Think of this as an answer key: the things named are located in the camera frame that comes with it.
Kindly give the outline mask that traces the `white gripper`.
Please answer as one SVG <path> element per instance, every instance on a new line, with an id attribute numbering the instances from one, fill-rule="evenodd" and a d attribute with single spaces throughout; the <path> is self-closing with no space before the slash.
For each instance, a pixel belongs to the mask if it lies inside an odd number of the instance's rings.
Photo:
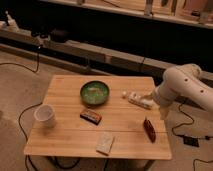
<path id="1" fill-rule="evenodd" d="M 171 90 L 166 84 L 160 84 L 152 94 L 143 95 L 141 99 L 154 100 L 160 106 L 161 119 L 165 120 L 169 114 L 169 106 L 176 99 L 176 92 Z"/>

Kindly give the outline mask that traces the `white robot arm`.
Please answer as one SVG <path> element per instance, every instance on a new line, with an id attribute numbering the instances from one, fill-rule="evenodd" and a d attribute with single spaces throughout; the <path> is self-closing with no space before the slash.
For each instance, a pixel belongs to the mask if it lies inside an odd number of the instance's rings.
<path id="1" fill-rule="evenodd" d="M 159 106 L 163 120 L 168 116 L 169 107 L 180 95 L 191 99 L 209 113 L 213 113 L 213 88 L 200 80 L 201 75 L 202 70 L 196 64 L 169 67 L 163 73 L 162 83 L 144 98 L 153 100 Z"/>

